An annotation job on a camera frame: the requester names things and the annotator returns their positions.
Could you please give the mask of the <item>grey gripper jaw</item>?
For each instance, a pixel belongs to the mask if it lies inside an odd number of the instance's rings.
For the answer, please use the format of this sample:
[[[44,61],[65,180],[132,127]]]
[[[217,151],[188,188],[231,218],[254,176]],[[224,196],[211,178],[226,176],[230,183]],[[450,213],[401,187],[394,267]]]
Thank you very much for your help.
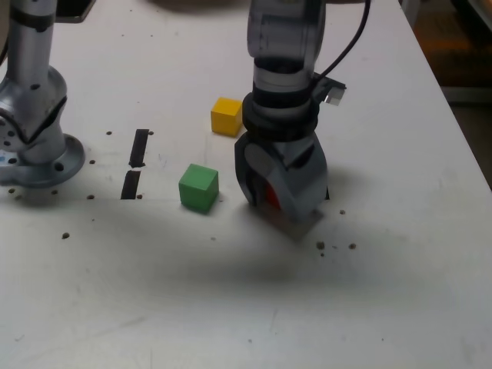
[[[322,165],[275,163],[251,167],[265,180],[264,201],[269,192],[274,194],[281,212],[292,221],[304,220],[326,199],[327,162],[323,149]]]

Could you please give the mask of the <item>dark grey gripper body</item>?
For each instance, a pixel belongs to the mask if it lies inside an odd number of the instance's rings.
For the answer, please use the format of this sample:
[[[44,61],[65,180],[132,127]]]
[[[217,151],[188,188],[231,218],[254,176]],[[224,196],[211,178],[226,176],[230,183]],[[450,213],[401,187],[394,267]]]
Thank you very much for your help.
[[[296,141],[275,141],[247,132],[245,157],[250,165],[322,165],[322,149],[315,135]]]

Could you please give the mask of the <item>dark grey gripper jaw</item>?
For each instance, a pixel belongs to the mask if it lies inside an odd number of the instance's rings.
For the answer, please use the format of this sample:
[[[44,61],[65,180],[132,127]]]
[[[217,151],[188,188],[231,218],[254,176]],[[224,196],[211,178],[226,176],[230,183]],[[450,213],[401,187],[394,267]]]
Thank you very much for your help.
[[[234,145],[235,174],[238,184],[249,204],[257,207],[265,200],[265,180],[247,163],[245,149],[251,143],[248,134],[243,134]]]

